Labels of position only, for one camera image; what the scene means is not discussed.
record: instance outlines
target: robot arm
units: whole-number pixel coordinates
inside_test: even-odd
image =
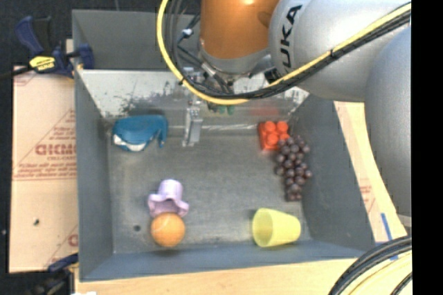
[[[163,41],[162,36],[168,1],[163,0],[157,21],[162,55],[179,82],[201,99],[236,105],[297,85],[321,98],[365,102],[376,162],[399,213],[410,217],[411,0],[201,0],[195,62],[205,75],[232,86],[263,60],[271,63],[274,79],[247,93],[197,82],[175,64],[180,57],[170,44],[174,38]],[[177,15],[180,8],[170,13]],[[396,64],[386,64],[391,60]],[[394,73],[405,77],[393,82]]]

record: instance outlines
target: purple toy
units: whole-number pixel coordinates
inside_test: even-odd
[[[147,206],[152,217],[161,213],[176,213],[183,217],[188,213],[189,205],[181,200],[183,186],[175,179],[165,179],[160,183],[157,194],[147,198]]]

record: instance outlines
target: bin floor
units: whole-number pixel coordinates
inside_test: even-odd
[[[310,238],[300,202],[284,200],[281,177],[273,173],[274,153],[263,152],[257,136],[205,136],[194,147],[178,137],[163,148],[156,141],[142,152],[108,146],[115,253],[159,250],[150,236],[146,198],[164,179],[183,184],[186,235],[178,249],[253,242],[251,219],[261,207],[295,215],[300,240]]]

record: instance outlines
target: yellow cup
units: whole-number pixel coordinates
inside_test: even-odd
[[[252,220],[254,241],[260,247],[272,247],[296,241],[301,225],[297,217],[268,208],[258,209]]]

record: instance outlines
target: small orange balls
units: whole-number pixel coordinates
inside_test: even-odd
[[[161,213],[151,223],[154,241],[163,247],[174,247],[185,236],[185,224],[176,213]]]

